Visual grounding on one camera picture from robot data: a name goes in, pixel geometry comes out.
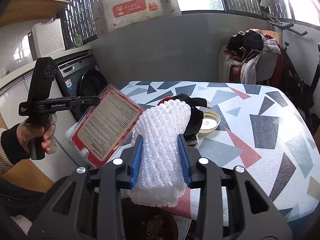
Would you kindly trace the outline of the person's left hand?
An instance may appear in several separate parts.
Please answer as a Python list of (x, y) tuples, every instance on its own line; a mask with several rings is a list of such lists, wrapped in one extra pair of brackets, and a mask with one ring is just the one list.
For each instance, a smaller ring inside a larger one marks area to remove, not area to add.
[(17, 127), (17, 139), (20, 145), (30, 153), (30, 142), (33, 139), (41, 138), (41, 148), (47, 154), (53, 154), (57, 150), (54, 133), (56, 128), (57, 116), (52, 114), (46, 124), (46, 127), (27, 124), (27, 121), (20, 123)]

